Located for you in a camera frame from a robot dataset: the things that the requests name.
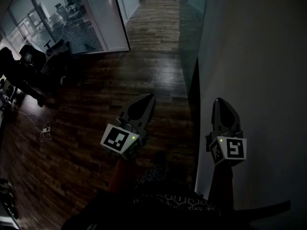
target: cable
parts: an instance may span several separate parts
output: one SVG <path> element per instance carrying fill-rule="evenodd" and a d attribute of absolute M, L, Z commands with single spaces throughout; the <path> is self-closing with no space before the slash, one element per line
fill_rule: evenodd
<path fill-rule="evenodd" d="M 13 112 L 20 113 L 20 114 L 22 114 L 22 115 L 25 115 L 26 117 L 28 117 L 28 118 L 31 120 L 31 122 L 34 124 L 35 128 L 37 128 L 37 130 L 40 131 L 40 136 L 39 136 L 40 142 L 43 142 L 43 141 L 44 141 L 44 133 L 47 133 L 47 134 L 49 135 L 50 140 L 52 139 L 52 136 L 51 136 L 51 134 L 50 134 L 51 124 L 50 124 L 49 121 L 47 121 L 47 123 L 46 123 L 45 127 L 43 128 L 43 130 L 40 130 L 40 129 L 35 125 L 34 121 L 31 119 L 31 117 L 30 117 L 29 115 L 27 115 L 27 114 L 25 114 L 25 113 L 22 113 L 22 112 L 19 112 L 19 111 L 16 111 L 16 110 L 12 110 L 12 111 L 13 111 Z"/>
<path fill-rule="evenodd" d="M 44 134 L 47 133 L 47 135 L 49 135 L 50 140 L 52 139 L 52 136 L 50 134 L 50 130 L 51 130 L 51 124 L 49 121 L 47 121 L 45 127 L 43 128 L 43 131 L 40 133 L 40 142 L 44 141 Z"/>
<path fill-rule="evenodd" d="M 39 136 L 41 142 L 44 141 L 44 133 L 47 133 L 47 134 L 49 135 L 50 140 L 52 139 L 52 136 L 51 136 L 51 134 L 50 134 L 51 124 L 50 124 L 49 121 L 47 121 L 47 123 L 46 123 L 45 127 L 43 128 L 43 130 L 40 130 L 40 129 L 36 126 L 36 124 L 35 124 L 34 121 L 31 119 L 30 116 L 28 116 L 27 114 L 24 114 L 24 113 L 22 113 L 22 112 L 16 111 L 16 110 L 12 110 L 12 111 L 13 111 L 13 112 L 20 113 L 20 114 L 22 114 L 22 115 L 28 117 L 28 118 L 31 120 L 31 122 L 34 124 L 35 128 L 36 128 L 39 132 L 41 132 L 41 133 L 40 133 L 40 136 Z M 59 145 L 59 147 L 62 148 L 64 151 L 66 151 L 66 152 L 68 153 L 68 155 L 69 155 L 71 158 L 72 158 L 72 157 L 75 158 L 75 156 L 73 156 L 70 152 L 68 152 L 68 151 L 67 151 L 65 148 L 63 148 L 61 145 Z M 89 168 L 86 168 L 86 169 L 87 169 L 88 171 L 90 171 L 91 174 L 93 174 L 94 176 L 96 176 L 102 183 L 104 183 L 106 187 L 108 187 L 108 185 L 109 185 L 108 182 L 103 181 L 98 175 L 96 175 L 96 174 L 95 174 L 92 170 L 90 170 Z"/>
<path fill-rule="evenodd" d="M 33 120 L 31 119 L 30 116 L 28 116 L 27 114 L 24 114 L 24 113 L 22 113 L 22 112 L 19 112 L 19 111 L 15 111 L 15 110 L 12 110 L 12 111 L 13 111 L 13 112 L 20 113 L 20 114 L 25 115 L 26 117 L 28 117 L 28 118 L 31 120 L 31 122 L 34 124 L 35 128 L 37 128 L 37 130 L 38 130 L 39 132 L 42 132 L 42 131 L 36 126 L 36 124 L 33 122 Z"/>

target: hardwood floor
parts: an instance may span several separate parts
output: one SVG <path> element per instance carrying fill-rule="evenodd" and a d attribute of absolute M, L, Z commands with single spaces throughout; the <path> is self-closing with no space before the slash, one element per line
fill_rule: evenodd
<path fill-rule="evenodd" d="M 106 189 L 116 157 L 100 140 L 123 104 L 153 93 L 150 138 L 137 158 L 140 176 L 157 151 L 191 184 L 195 159 L 193 122 L 178 55 L 179 0 L 146 0 L 127 25 L 131 51 L 79 57 L 57 97 L 39 107 L 30 96 L 2 124 L 0 177 L 13 182 L 19 226 L 60 229 L 99 189 Z M 51 123 L 52 139 L 40 131 Z"/>

